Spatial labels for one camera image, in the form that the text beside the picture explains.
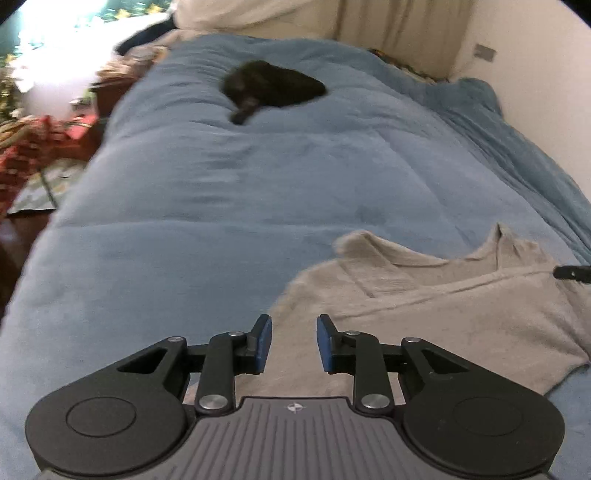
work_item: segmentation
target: dark clothing item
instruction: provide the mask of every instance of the dark clothing item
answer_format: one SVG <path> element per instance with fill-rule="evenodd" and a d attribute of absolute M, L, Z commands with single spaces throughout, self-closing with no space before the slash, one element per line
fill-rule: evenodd
<path fill-rule="evenodd" d="M 168 20 L 150 25 L 148 28 L 137 32 L 132 37 L 129 37 L 123 43 L 120 43 L 117 47 L 115 47 L 115 51 L 119 55 L 125 55 L 132 48 L 153 42 L 154 40 L 159 39 L 165 33 L 175 30 L 176 28 L 177 26 L 174 23 L 174 18 L 171 15 Z"/>

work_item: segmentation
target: beige shirt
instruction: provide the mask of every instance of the beige shirt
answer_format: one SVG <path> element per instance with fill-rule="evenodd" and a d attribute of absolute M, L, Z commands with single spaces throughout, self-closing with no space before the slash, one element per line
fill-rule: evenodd
<path fill-rule="evenodd" d="M 243 395 L 351 395 L 352 377 L 323 372 L 316 318 L 399 345 L 421 337 L 539 393 L 589 361 L 590 290 L 552 276 L 555 261 L 496 225 L 458 260 L 413 252 L 370 232 L 336 242 L 336 260 L 302 272 L 271 310 L 265 373 L 236 380 Z M 400 389 L 391 375 L 397 402 Z"/>

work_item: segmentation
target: patterned fabric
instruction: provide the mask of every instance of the patterned fabric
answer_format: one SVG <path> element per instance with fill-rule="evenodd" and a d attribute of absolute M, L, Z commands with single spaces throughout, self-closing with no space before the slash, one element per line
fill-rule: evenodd
<path fill-rule="evenodd" d="M 28 178 L 52 163 L 68 136 L 50 116 L 27 121 L 27 133 L 0 154 L 0 219 L 6 215 Z"/>

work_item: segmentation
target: wooden floor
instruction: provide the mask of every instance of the wooden floor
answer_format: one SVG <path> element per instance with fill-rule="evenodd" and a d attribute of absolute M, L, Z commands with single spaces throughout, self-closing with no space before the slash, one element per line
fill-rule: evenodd
<path fill-rule="evenodd" d="M 51 213 L 50 210 L 20 212 L 0 223 L 0 319 L 31 247 L 46 227 Z"/>

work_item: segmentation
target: crosshair logo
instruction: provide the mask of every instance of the crosshair logo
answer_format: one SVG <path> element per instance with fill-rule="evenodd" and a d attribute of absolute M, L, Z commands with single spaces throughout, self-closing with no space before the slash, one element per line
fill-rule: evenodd
<path fill-rule="evenodd" d="M 303 406 L 301 403 L 293 402 L 286 406 L 286 408 L 292 413 L 298 413 L 299 411 L 304 410 L 305 406 Z"/>

